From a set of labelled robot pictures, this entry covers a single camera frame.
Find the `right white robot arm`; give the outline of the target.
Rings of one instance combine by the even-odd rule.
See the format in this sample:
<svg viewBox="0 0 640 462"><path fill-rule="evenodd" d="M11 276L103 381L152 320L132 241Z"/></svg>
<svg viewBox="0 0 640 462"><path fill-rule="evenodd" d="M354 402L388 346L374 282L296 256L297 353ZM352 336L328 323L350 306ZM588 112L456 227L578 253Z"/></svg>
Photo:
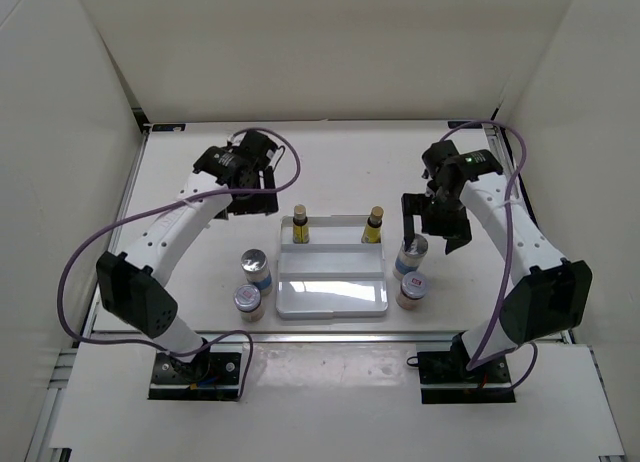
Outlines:
<svg viewBox="0 0 640 462"><path fill-rule="evenodd" d="M453 141L444 140L432 144L422 160L426 191L401 198L404 247L420 232L443 238L451 253L471 242L468 218L474 216L508 271L491 318L454 338L452 375L470 382L489 361L579 326L592 271L586 262L567 258L540 232L526 208L512 198L513 184L496 157L487 149L460 153Z"/></svg>

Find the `yellow sauce bottle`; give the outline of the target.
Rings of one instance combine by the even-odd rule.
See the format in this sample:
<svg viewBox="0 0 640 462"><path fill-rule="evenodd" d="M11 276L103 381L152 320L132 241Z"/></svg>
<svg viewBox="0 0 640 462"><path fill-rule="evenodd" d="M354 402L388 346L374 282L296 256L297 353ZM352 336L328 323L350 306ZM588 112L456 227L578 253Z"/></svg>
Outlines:
<svg viewBox="0 0 640 462"><path fill-rule="evenodd" d="M298 204L294 207L294 214L292 218L293 227L293 242L296 244L306 244L310 240L308 217L306 207L302 204Z"/></svg>
<svg viewBox="0 0 640 462"><path fill-rule="evenodd" d="M361 242L366 244L378 244L381 242L381 227L383 223L384 209L374 206L366 220Z"/></svg>

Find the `tall silver-lid jar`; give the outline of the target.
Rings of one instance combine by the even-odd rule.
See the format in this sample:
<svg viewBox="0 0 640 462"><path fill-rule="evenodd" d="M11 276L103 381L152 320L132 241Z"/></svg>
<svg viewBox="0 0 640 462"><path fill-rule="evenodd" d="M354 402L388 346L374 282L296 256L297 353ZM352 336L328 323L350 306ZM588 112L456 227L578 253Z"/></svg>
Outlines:
<svg viewBox="0 0 640 462"><path fill-rule="evenodd" d="M408 246L402 241L393 267L395 278L401 281L406 274L417 271L428 248L428 241L420 234L416 234Z"/></svg>
<svg viewBox="0 0 640 462"><path fill-rule="evenodd" d="M266 254L260 249L249 249L242 254L240 264L246 280L254 285L263 297L269 295L273 284Z"/></svg>

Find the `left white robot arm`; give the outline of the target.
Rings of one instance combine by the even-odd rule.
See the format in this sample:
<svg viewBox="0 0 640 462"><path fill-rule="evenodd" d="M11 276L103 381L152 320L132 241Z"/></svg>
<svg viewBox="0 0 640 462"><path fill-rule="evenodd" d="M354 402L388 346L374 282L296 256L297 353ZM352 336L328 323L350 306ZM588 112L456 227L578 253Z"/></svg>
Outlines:
<svg viewBox="0 0 640 462"><path fill-rule="evenodd" d="M230 189L258 189L277 145L267 135L249 130L237 145L208 148L177 198L186 203L159 215L143 234L119 254L105 252L96 263L101 303L107 312L137 329L172 354L175 370L188 382L206 377L210 359L200 347L204 339L178 316L178 305L166 291L174 268L199 234L216 216L231 209L266 211L251 194Z"/></svg>

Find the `short white-lid jar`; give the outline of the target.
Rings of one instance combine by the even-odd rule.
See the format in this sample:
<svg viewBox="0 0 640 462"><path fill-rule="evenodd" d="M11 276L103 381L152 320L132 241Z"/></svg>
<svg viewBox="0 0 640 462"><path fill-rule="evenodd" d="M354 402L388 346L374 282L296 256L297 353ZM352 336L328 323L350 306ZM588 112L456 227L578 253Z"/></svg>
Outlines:
<svg viewBox="0 0 640 462"><path fill-rule="evenodd" d="M405 274L400 282L396 303L404 310L416 309L427 294L427 279L417 271Z"/></svg>
<svg viewBox="0 0 640 462"><path fill-rule="evenodd" d="M260 290L252 285L239 286L233 296L234 305L245 322L256 322L265 313Z"/></svg>

